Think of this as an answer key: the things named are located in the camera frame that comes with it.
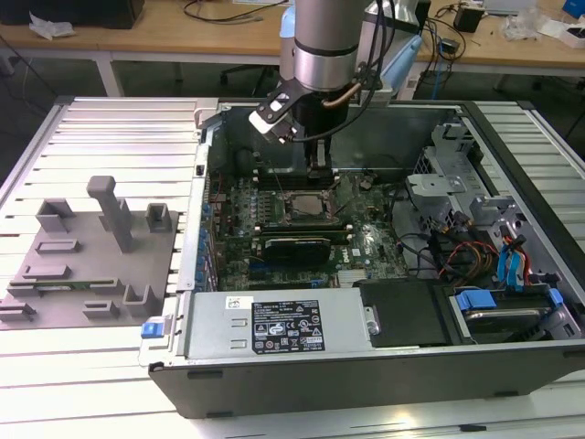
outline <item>blue clip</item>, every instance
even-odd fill
[[[455,300],[457,300],[457,305],[462,311],[497,307],[490,290],[463,290],[455,296]]]
[[[164,323],[146,322],[143,323],[140,335],[142,338],[162,338],[164,329]]]
[[[548,290],[548,294],[550,295],[550,300],[552,300],[552,303],[554,304],[555,308],[558,308],[559,306],[563,305],[564,303],[563,296],[560,295],[560,291],[557,288],[551,288],[550,290]]]

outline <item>white sticker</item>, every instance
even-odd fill
[[[229,295],[226,297],[226,309],[252,309],[254,297],[251,295]]]

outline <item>copper pipe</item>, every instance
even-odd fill
[[[349,101],[349,99],[356,94],[359,89],[362,88],[362,84],[361,82],[356,82],[351,89],[349,89],[348,91],[346,91],[344,94],[342,94],[341,96],[339,96],[337,99],[335,99],[334,101],[326,101],[326,100],[322,100],[321,104],[327,109],[330,110],[332,108],[338,107],[339,105],[341,105],[342,103],[344,103],[345,101]]]

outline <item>gray plastic block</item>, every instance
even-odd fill
[[[80,243],[77,240],[41,241],[35,248],[38,254],[75,253],[79,249]]]
[[[156,302],[148,302],[151,316],[162,311],[168,269],[173,254],[178,214],[169,212],[172,228],[169,232],[151,233],[145,211],[131,212],[133,225],[133,251],[121,253],[116,240],[101,226],[101,212],[79,212],[63,222],[69,232],[51,237],[40,230],[27,256],[9,288],[15,287],[16,295],[33,307],[37,314],[34,320],[0,322],[0,330],[35,329],[53,327],[111,327],[139,326],[145,317],[133,316],[128,306],[122,303],[126,285],[131,285],[139,299],[151,285]],[[80,244],[75,253],[42,253],[36,250],[40,242],[77,240]],[[70,268],[67,279],[26,279],[23,273],[28,266],[66,265]],[[88,319],[82,312],[85,302],[112,300],[118,309],[117,318]],[[3,305],[17,303],[12,294],[7,294]]]
[[[144,288],[142,297],[139,297],[132,286],[128,285],[126,286],[122,305],[126,306],[131,316],[152,316],[154,310],[158,308],[158,299],[154,296],[153,288],[150,285]]]
[[[112,279],[109,283],[91,284],[90,289],[96,295],[119,294],[126,291],[126,285],[120,282],[120,279]]]
[[[67,265],[28,265],[22,273],[25,279],[67,279],[71,269]]]
[[[6,291],[13,297],[40,297],[40,291],[34,285],[11,285],[9,284]]]
[[[111,300],[87,300],[81,310],[87,318],[118,318],[120,310]]]
[[[120,209],[120,204],[113,195],[116,180],[111,176],[93,176],[87,185],[90,197],[100,203],[103,216],[112,231],[120,251],[128,253],[132,251],[132,234],[130,233],[130,221],[126,212]]]
[[[0,305],[1,322],[32,322],[35,313],[35,310],[30,305],[21,302]]]
[[[118,205],[120,206],[120,212],[122,213],[122,219],[125,221],[125,225],[132,230],[132,213],[128,208],[128,203],[126,203],[125,198],[117,198]],[[105,231],[112,231],[110,230],[110,224],[108,224],[108,220],[103,215],[100,216],[100,222],[103,226]]]
[[[146,208],[144,215],[151,233],[171,230],[171,216],[168,213],[166,204],[151,203]]]
[[[63,219],[74,216],[75,214],[64,198],[53,198],[43,201],[37,213],[37,220],[40,227],[48,234],[67,233]]]

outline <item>wooden desk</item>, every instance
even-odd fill
[[[146,0],[141,16],[129,30],[75,27],[76,36],[53,41],[26,26],[0,26],[0,34],[25,57],[95,61],[112,97],[123,96],[113,60],[278,65],[284,7],[261,11],[264,19],[260,22],[218,26],[186,16],[184,4],[179,0]],[[233,16],[255,7],[222,0],[204,4],[200,14]],[[14,54],[0,44],[0,58],[9,56]]]
[[[430,16],[443,5],[453,3],[452,0],[433,0]],[[540,0],[541,10],[555,19],[562,18],[562,6],[564,0]],[[442,21],[452,25],[455,13],[447,13]],[[538,67],[538,68],[562,68],[584,69],[585,50],[570,48],[553,37],[541,36],[539,40],[506,41],[502,35],[501,27],[504,18],[499,16],[487,16],[480,22],[473,34],[464,33],[467,41],[467,49],[457,64],[487,64],[500,66]],[[457,41],[461,38],[448,27],[438,24],[439,35],[449,37]],[[429,32],[424,32],[424,40],[431,43]],[[428,61],[431,50],[423,46],[418,60]]]
[[[75,37],[47,41],[27,27],[0,26],[0,33],[23,56],[31,58],[92,59],[100,70],[108,96],[122,96],[122,87],[112,69],[113,60],[166,62],[212,62],[228,64],[272,64],[279,62],[279,29],[284,10],[278,6],[260,13],[264,20],[238,26],[202,23],[183,14],[181,0],[146,0],[133,29],[114,30],[76,27]],[[452,0],[433,0],[431,16]],[[547,15],[561,19],[563,0],[540,0]],[[233,5],[229,0],[206,3],[200,13],[208,17],[232,16],[251,10],[252,5]],[[442,20],[452,23],[454,13]],[[500,27],[503,18],[489,16],[474,34],[465,34],[467,49],[453,64],[453,71],[548,76],[585,75],[585,50],[571,49],[554,38],[505,41]],[[460,39],[439,25],[443,37]],[[430,42],[428,32],[423,35]],[[0,58],[12,52],[0,45]],[[431,56],[423,45],[409,77],[415,79]]]

